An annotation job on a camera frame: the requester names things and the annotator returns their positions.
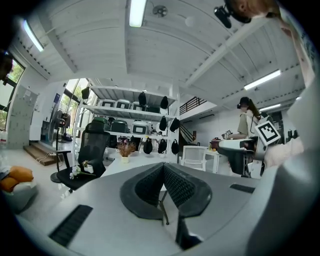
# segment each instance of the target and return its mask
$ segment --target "white chair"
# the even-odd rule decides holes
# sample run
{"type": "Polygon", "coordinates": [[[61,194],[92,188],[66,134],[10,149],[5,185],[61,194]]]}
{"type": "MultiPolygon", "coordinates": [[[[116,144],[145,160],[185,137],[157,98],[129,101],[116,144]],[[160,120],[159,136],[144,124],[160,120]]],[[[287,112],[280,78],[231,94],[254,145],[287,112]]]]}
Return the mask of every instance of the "white chair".
{"type": "Polygon", "coordinates": [[[205,172],[206,150],[205,146],[184,146],[181,165],[205,172]]]}

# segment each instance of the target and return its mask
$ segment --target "sign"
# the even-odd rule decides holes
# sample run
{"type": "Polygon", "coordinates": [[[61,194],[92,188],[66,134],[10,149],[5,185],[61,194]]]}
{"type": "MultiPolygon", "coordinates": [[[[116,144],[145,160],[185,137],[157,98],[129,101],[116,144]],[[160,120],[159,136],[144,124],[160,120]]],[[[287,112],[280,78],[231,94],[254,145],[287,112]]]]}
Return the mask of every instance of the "sign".
{"type": "Polygon", "coordinates": [[[255,130],[258,132],[259,137],[265,146],[270,145],[281,138],[279,132],[270,121],[257,125],[255,130]]]}

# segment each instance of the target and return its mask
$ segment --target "fan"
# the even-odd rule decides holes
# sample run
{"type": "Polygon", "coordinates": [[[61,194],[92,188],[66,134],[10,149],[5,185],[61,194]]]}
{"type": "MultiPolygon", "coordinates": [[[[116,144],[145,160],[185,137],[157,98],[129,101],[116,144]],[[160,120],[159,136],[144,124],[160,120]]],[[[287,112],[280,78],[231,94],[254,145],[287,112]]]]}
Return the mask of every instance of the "fan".
{"type": "Polygon", "coordinates": [[[168,9],[163,5],[157,5],[153,8],[152,13],[158,18],[163,18],[168,14],[168,9]]]}

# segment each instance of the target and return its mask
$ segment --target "black vent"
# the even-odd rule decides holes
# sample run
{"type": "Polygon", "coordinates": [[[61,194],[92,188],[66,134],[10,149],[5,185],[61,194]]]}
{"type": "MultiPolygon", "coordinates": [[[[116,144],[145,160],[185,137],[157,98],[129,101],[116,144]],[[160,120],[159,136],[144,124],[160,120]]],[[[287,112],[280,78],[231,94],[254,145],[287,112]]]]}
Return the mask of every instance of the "black vent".
{"type": "Polygon", "coordinates": [[[234,190],[239,190],[239,191],[242,191],[242,192],[250,193],[250,194],[252,194],[255,191],[254,187],[244,186],[244,185],[239,185],[239,184],[232,184],[230,186],[230,188],[232,188],[234,190]]]}
{"type": "Polygon", "coordinates": [[[63,247],[66,247],[92,210],[93,208],[90,206],[78,205],[49,237],[63,247]]]}

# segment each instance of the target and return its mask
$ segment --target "vr headset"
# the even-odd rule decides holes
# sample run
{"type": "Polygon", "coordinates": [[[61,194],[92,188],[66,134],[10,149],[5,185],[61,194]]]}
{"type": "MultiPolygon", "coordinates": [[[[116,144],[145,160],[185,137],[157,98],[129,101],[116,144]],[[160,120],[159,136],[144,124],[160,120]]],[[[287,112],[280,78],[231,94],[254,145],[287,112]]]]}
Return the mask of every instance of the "vr headset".
{"type": "Polygon", "coordinates": [[[237,14],[231,5],[231,0],[224,0],[225,5],[214,8],[215,16],[222,22],[222,24],[227,28],[231,29],[232,24],[230,20],[230,16],[236,19],[238,22],[247,24],[251,22],[251,18],[243,17],[237,14]]]}
{"type": "Polygon", "coordinates": [[[239,110],[239,109],[241,109],[241,105],[243,104],[243,103],[245,103],[247,106],[249,106],[249,101],[250,101],[250,99],[248,98],[248,97],[242,97],[241,99],[240,99],[240,103],[238,104],[238,105],[236,105],[236,108],[239,110]]]}

